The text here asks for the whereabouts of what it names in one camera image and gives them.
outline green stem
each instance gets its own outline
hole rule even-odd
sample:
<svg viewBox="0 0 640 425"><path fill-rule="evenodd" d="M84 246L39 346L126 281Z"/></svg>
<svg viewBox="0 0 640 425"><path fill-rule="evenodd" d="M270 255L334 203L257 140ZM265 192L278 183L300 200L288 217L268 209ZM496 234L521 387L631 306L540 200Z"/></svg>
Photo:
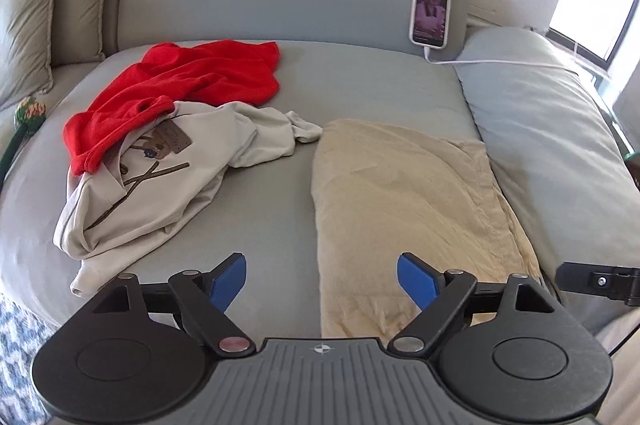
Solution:
<svg viewBox="0 0 640 425"><path fill-rule="evenodd" d="M9 172L11 164L14 161L15 154L18 152L20 144L24 140L26 134L27 124L23 124L15 132L9 141L9 145L4 150L4 154L2 154L2 159L0 160L0 191L2 190L2 184L4 184L4 177Z"/></svg>

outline blue and white rug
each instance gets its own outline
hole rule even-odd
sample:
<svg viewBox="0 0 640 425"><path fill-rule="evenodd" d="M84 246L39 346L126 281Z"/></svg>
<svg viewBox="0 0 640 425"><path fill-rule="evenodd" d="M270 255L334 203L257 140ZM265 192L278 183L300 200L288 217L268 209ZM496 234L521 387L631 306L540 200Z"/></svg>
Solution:
<svg viewBox="0 0 640 425"><path fill-rule="evenodd" d="M0 423L43 425L50 419L31 384L29 369L52 333L0 293Z"/></svg>

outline red garment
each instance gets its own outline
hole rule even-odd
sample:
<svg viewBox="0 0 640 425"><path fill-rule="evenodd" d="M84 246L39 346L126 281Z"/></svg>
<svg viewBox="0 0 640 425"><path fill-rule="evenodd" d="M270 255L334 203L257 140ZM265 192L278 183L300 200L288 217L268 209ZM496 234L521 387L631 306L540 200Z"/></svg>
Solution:
<svg viewBox="0 0 640 425"><path fill-rule="evenodd" d="M280 51L274 42L232 40L193 48L163 42L130 65L74 115L62 132L71 172L95 172L102 155L133 129L174 110L175 100L219 106L240 100L258 106L279 89L273 76Z"/></svg>

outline sofa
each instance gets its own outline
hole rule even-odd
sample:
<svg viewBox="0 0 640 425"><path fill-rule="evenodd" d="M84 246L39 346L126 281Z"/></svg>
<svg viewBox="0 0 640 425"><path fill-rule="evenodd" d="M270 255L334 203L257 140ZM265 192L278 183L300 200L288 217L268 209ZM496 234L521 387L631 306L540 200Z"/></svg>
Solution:
<svg viewBox="0 0 640 425"><path fill-rule="evenodd" d="M52 242L66 199L64 124L151 45L172 41L190 46L226 38L277 41L280 92L268 105L283 112L294 110L320 126L336 118L363 118L448 140L484 141L549 289L554 289L555 268L564 261L637 262L633 243L638 242L639 193L575 76L557 68L427 63L422 48L407 37L410 4L104 0L106 59L53 68L54 87L43 97L47 121L17 156L2 190L0 290L52 326L62 325L82 306L84 300L69 290L78 262ZM461 60L563 62L538 34L497 27L467 30L467 4L452 0L449 43L433 51L432 59L455 59L462 52ZM12 113L5 110L0 116ZM210 206L127 271L140 282L165 281L184 269L210 270L241 251L248 279L228 315L255 341L319 336L310 195L314 149L305 145L288 158L230 170ZM593 331L626 310L606 299L561 297Z"/></svg>

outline white cable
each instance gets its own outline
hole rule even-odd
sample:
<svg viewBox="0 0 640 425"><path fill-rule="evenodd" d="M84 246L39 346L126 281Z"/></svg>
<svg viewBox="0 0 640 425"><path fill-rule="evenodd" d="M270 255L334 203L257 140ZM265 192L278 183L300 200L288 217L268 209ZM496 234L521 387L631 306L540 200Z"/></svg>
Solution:
<svg viewBox="0 0 640 425"><path fill-rule="evenodd" d="M430 64L443 64L456 66L458 64L512 64L515 66L530 66L532 68L552 68L556 70L564 70L572 73L576 77L580 78L579 73L567 66L561 64L551 64L547 62L522 62L517 60L500 60L500 59L487 59L487 60L441 60L431 61L429 60L429 51L431 48L424 47L424 59Z"/></svg>

